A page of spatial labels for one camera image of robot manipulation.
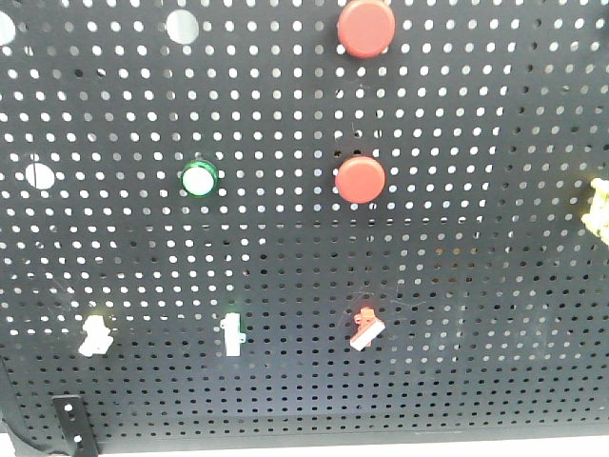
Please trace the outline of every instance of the black pegboard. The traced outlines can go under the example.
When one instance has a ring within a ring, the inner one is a hole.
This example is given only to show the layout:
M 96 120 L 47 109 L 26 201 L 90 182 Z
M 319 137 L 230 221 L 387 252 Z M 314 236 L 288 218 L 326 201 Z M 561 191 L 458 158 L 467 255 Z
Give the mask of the black pegboard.
M 67 450 L 51 397 L 80 395 L 102 452 L 606 433 L 607 247 L 580 216 L 609 177 L 607 3 L 393 1 L 357 60 L 344 1 L 0 1 L 12 427 Z M 197 153 L 206 199 L 178 179 Z M 333 188 L 354 154 L 387 172 L 369 205 Z M 366 304 L 387 328 L 357 352 Z M 88 359 L 93 312 L 115 340 Z

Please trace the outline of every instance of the white clip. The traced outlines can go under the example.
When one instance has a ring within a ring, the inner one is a hole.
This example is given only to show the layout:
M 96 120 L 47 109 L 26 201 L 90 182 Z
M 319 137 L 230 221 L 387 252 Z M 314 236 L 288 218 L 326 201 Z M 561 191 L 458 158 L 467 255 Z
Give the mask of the white clip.
M 609 245 L 609 181 L 595 178 L 590 184 L 596 193 L 590 212 L 581 216 L 581 221 L 603 243 Z
M 350 340 L 351 347 L 356 350 L 370 348 L 372 340 L 384 330 L 384 322 L 375 315 L 371 307 L 363 307 L 353 320 L 358 325 L 358 331 Z
M 220 321 L 220 328 L 225 331 L 226 357 L 239 357 L 241 344 L 246 341 L 246 335 L 241 332 L 241 315 L 238 312 L 229 312 Z
M 89 316 L 83 325 L 83 330 L 87 333 L 85 342 L 78 348 L 85 357 L 93 354 L 104 355 L 114 338 L 110 335 L 110 329 L 104 324 L 104 316 Z

